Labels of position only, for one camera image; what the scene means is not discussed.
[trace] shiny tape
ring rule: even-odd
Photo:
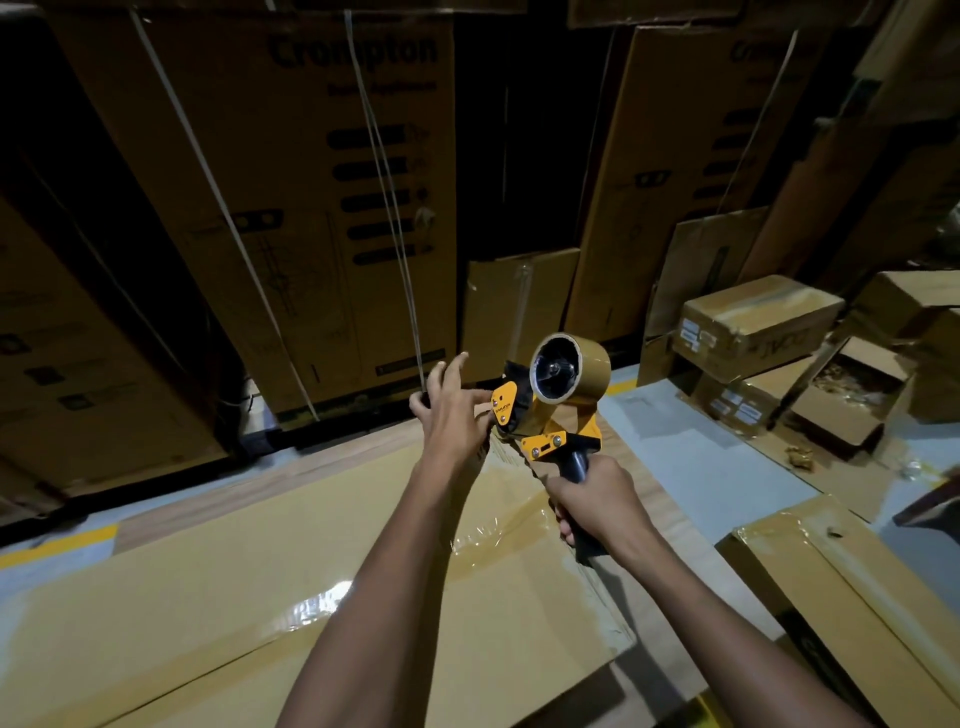
[[[445,583],[468,578],[555,532],[555,519],[547,495],[537,493],[506,517],[494,518],[448,544],[450,559]],[[286,635],[307,629],[319,634],[324,623],[349,594],[352,583],[352,579],[339,581],[296,602],[271,619],[206,643],[86,700],[49,713],[30,728],[101,728]]]

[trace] right hand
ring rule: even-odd
[[[574,536],[567,514],[603,544],[621,566],[638,549],[662,542],[640,503],[634,480],[608,455],[590,456],[584,482],[551,477],[546,481],[546,491],[554,502],[561,537],[571,546]]]

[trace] plastic strap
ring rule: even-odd
[[[274,310],[270,306],[269,299],[267,299],[267,293],[264,291],[263,284],[260,282],[260,278],[256,274],[256,269],[253,268],[253,261],[250,260],[250,255],[248,255],[247,249],[244,247],[243,241],[240,239],[240,232],[233,224],[233,218],[230,216],[227,203],[224,201],[224,196],[220,193],[220,187],[217,185],[217,181],[213,178],[213,172],[210,170],[210,166],[206,163],[204,151],[200,148],[200,142],[197,141],[197,137],[193,133],[193,127],[190,126],[190,121],[186,117],[186,112],[183,110],[183,106],[180,105],[180,99],[177,96],[177,92],[170,83],[170,79],[167,78],[167,73],[163,69],[163,63],[160,62],[160,58],[156,54],[154,45],[150,42],[150,38],[147,36],[147,32],[143,28],[143,23],[140,21],[140,16],[133,8],[130,8],[130,18],[133,21],[134,28],[136,28],[136,34],[139,36],[144,50],[147,51],[147,55],[150,57],[150,62],[154,65],[154,70],[160,78],[160,82],[163,84],[164,90],[167,92],[167,97],[170,99],[170,103],[173,104],[174,111],[177,113],[177,118],[180,120],[180,125],[183,126],[183,131],[186,133],[187,139],[190,141],[190,146],[193,147],[193,152],[197,156],[197,162],[200,163],[201,169],[204,170],[206,182],[210,185],[210,191],[213,193],[213,197],[216,199],[217,205],[220,207],[220,212],[224,216],[224,220],[227,221],[227,227],[230,230],[230,234],[233,236],[233,242],[236,243],[237,249],[240,251],[240,255],[247,264],[247,270],[250,271],[253,284],[256,286],[257,293],[260,294],[260,300],[267,309],[267,315],[270,317],[270,323],[274,326],[276,337],[280,340],[280,346],[283,350],[283,355],[287,357],[287,362],[290,364],[290,371],[293,372],[294,379],[297,381],[297,387],[300,389],[300,394],[303,396],[303,400],[306,402],[307,409],[310,410],[310,414],[313,415],[313,419],[319,421],[320,418],[317,417],[317,410],[314,409],[313,402],[306,392],[306,387],[303,386],[303,380],[300,379],[300,374],[297,372],[297,366],[294,364],[294,360],[290,356],[290,352],[287,350],[287,344],[283,340],[283,334],[280,331],[280,324],[276,321]]]
[[[721,210],[723,209],[723,204],[727,201],[727,196],[730,194],[730,190],[733,187],[733,181],[736,179],[736,175],[740,171],[743,160],[747,158],[750,148],[754,145],[756,132],[759,130],[760,124],[763,122],[763,117],[767,114],[767,109],[770,107],[770,103],[774,99],[774,94],[777,93],[777,88],[780,86],[780,81],[783,80],[783,72],[786,71],[786,67],[790,63],[790,58],[793,56],[793,49],[797,46],[797,35],[799,32],[800,31],[794,31],[793,35],[790,37],[790,44],[786,47],[786,53],[783,54],[783,62],[780,64],[780,70],[777,71],[777,77],[774,79],[774,84],[770,86],[770,93],[767,94],[767,98],[763,102],[763,106],[760,107],[760,114],[756,118],[754,130],[750,132],[750,138],[747,140],[747,146],[743,148],[743,154],[741,154],[740,159],[736,161],[736,167],[733,168],[733,174],[730,177],[730,181],[727,182],[727,188],[723,191],[723,197],[720,198],[720,204],[717,206],[717,211],[715,213],[717,215],[720,214]]]
[[[523,263],[516,269],[514,278],[520,279],[519,297],[516,301],[514,315],[514,331],[510,334],[510,348],[507,349],[507,361],[516,362],[516,350],[520,346],[520,332],[523,329],[523,319],[527,313],[527,302],[530,300],[530,289],[533,288],[534,267],[530,263]]]
[[[383,139],[380,136],[380,127],[376,123],[376,115],[373,113],[373,106],[370,103],[370,97],[367,96],[367,89],[363,83],[363,74],[360,72],[360,63],[357,60],[356,49],[353,45],[353,13],[344,11],[344,25],[347,27],[347,44],[350,49],[350,58],[353,61],[353,73],[357,79],[357,90],[360,92],[360,101],[363,105],[364,121],[367,123],[367,134],[370,136],[370,146],[373,150],[373,163],[376,167],[376,178],[380,182],[380,192],[383,195],[383,206],[387,212],[387,220],[390,222],[390,235],[394,240],[394,250],[396,251],[396,260],[400,266],[400,278],[403,280],[403,293],[407,300],[407,312],[410,314],[410,329],[414,337],[414,354],[417,358],[417,370],[420,373],[420,389],[426,391],[426,376],[423,373],[423,356],[420,351],[420,327],[417,323],[417,303],[414,300],[414,286],[410,279],[410,268],[407,265],[406,245],[403,241],[403,229],[400,226],[400,207],[396,201],[396,188],[394,187],[394,176],[390,171],[390,162],[387,160],[387,150],[383,145]],[[390,185],[390,196],[393,198],[393,211],[391,212],[390,198],[387,197],[387,188],[383,183],[383,174],[381,165],[387,173],[387,181]]]

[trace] crompton logo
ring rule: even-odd
[[[383,63],[436,63],[437,41],[431,37],[356,41],[354,50],[360,65],[375,71]],[[350,47],[345,40],[300,40],[292,36],[270,36],[267,48],[274,62],[283,68],[298,68],[308,62],[318,66],[349,65]]]

